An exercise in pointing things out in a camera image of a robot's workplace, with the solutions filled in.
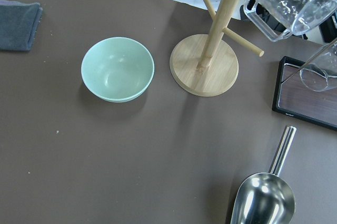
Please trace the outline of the steel ice scoop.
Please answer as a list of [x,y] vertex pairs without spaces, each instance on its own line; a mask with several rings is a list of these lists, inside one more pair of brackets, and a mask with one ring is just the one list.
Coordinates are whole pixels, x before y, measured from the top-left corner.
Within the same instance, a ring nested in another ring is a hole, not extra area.
[[230,223],[290,223],[295,213],[295,196],[280,178],[296,127],[284,128],[268,172],[247,177],[240,185]]

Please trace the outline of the wine glass rack tray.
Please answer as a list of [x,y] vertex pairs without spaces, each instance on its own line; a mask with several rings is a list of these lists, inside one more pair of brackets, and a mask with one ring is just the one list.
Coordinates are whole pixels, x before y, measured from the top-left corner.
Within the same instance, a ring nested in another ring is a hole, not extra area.
[[272,110],[335,131],[336,89],[314,92],[301,82],[298,74],[282,83],[302,64],[303,61],[288,56],[280,60]]

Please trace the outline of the mint green bowl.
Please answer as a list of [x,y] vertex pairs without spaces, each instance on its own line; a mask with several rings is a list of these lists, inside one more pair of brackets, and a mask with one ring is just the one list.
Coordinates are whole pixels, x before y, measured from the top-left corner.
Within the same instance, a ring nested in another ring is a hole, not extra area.
[[86,52],[81,65],[82,80],[88,90],[114,103],[142,95],[154,72],[149,50],[128,37],[111,37],[96,43]]

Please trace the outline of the grey folded cloth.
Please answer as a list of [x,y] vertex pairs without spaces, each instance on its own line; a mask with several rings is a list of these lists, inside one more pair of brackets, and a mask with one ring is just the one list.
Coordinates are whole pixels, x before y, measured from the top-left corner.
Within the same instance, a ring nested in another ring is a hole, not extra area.
[[1,0],[1,50],[30,51],[42,12],[40,3]]

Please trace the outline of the wooden cup tree stand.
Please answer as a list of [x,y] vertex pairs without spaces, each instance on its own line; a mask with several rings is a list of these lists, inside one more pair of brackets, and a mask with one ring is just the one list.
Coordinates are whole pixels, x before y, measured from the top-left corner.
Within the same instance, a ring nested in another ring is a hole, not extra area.
[[230,89],[239,73],[232,48],[223,41],[227,35],[244,48],[262,56],[263,50],[228,28],[239,0],[203,0],[212,18],[208,34],[181,40],[170,56],[170,70],[177,84],[198,96],[217,96]]

